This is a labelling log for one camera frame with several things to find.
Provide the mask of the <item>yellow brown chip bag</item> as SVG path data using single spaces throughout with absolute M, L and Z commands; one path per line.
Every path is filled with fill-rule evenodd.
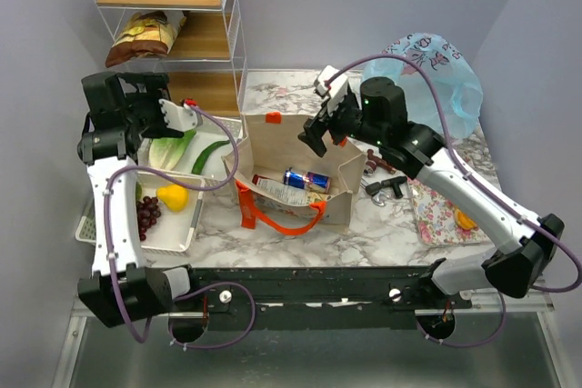
M 110 48 L 105 67 L 121 65 L 134 58 L 167 56 L 185 22 L 186 14 L 179 10 L 133 14 Z

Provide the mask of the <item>green lettuce leaf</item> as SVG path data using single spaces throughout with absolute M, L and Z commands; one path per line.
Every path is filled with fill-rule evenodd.
M 184 132 L 181 138 L 159 138 L 151 142 L 148 152 L 150 167 L 172 171 L 196 136 L 196 130 Z

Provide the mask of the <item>dark red grape bunch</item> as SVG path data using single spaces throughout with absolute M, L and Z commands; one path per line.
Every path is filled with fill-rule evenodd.
M 144 196 L 135 204 L 137 214 L 138 236 L 141 242 L 146 240 L 149 229 L 157 225 L 161 217 L 160 204 L 157 197 Z

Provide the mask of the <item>green chili pepper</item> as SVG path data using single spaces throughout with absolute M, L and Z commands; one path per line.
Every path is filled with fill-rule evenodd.
M 207 146 L 196 158 L 191 169 L 191 174 L 200 175 L 201 173 L 203 173 L 206 163 L 209 160 L 210 156 L 216 150 L 226 145 L 230 145 L 230 142 L 228 140 L 215 141 L 209 146 Z

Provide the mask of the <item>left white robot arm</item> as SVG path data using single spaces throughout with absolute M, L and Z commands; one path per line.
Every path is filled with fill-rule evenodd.
M 107 327 L 172 309 L 195 309 L 202 290 L 190 269 L 146 266 L 136 211 L 138 150 L 145 138 L 180 138 L 188 113 L 169 97 L 169 77 L 105 71 L 82 80 L 89 111 L 77 153 L 89 176 L 95 210 L 90 278 L 77 283 L 81 302 Z

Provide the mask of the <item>beige canvas tote bag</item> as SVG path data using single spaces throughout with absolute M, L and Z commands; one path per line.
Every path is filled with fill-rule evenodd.
M 348 231 L 365 166 L 365 154 L 349 140 L 334 145 L 324 135 L 326 155 L 318 157 L 297 135 L 304 114 L 247 114 L 245 136 L 237 150 L 223 157 L 225 169 L 235 172 L 231 183 L 237 196 L 241 226 L 254 229 L 261 222 L 286 236 L 326 228 L 339 234 Z M 309 206 L 283 204 L 253 182 L 255 174 L 283 183 L 284 172 L 293 168 L 330 178 L 330 198 Z

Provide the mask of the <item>blue plastic grocery bag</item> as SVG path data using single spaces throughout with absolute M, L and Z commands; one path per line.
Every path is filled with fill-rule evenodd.
M 452 138 L 461 140 L 473 134 L 483 91 L 477 75 L 459 50 L 440 35 L 413 33 L 396 40 L 385 51 L 404 56 L 426 73 L 436 90 Z M 376 59 L 366 64 L 362 79 L 376 76 L 387 77 L 404 90 L 409 120 L 443 132 L 434 98 L 413 66 L 395 59 Z

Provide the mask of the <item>green lime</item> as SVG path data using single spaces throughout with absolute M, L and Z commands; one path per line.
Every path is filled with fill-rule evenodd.
M 140 201 L 142 198 L 142 186 L 140 183 L 135 184 L 135 199 Z

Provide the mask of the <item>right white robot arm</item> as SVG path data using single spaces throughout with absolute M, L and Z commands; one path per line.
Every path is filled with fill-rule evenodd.
M 517 205 L 512 216 L 476 184 L 474 171 L 457 153 L 449 153 L 444 137 L 425 124 L 408 120 L 402 88 L 385 77 L 365 80 L 355 95 L 346 75 L 332 85 L 314 82 L 323 102 L 307 119 L 299 139 L 324 156 L 325 134 L 334 144 L 347 137 L 374 145 L 382 158 L 411 179 L 444 196 L 468 215 L 494 244 L 494 249 L 461 259 L 435 261 L 420 280 L 418 296 L 431 308 L 465 290 L 494 288 L 522 298 L 553 257 L 551 236 L 559 237 L 563 222 L 555 215 L 539 216 Z

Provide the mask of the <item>yellow lemon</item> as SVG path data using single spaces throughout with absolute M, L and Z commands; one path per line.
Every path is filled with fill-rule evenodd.
M 157 188 L 156 197 L 168 210 L 178 213 L 187 207 L 189 192 L 181 185 L 170 184 Z

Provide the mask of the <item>braided golden bread loaf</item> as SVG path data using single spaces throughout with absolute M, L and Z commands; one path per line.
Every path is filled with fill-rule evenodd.
M 456 225 L 463 231 L 472 231 L 478 228 L 478 225 L 458 208 L 454 210 L 453 217 Z

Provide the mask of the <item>red white snack packet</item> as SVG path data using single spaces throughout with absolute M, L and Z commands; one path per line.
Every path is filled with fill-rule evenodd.
M 274 179 L 270 179 L 258 174 L 253 176 L 252 182 L 258 188 L 269 193 L 283 204 L 293 206 L 309 206 L 312 203 L 325 202 L 330 198 L 330 195 L 328 194 L 321 194 L 285 185 Z

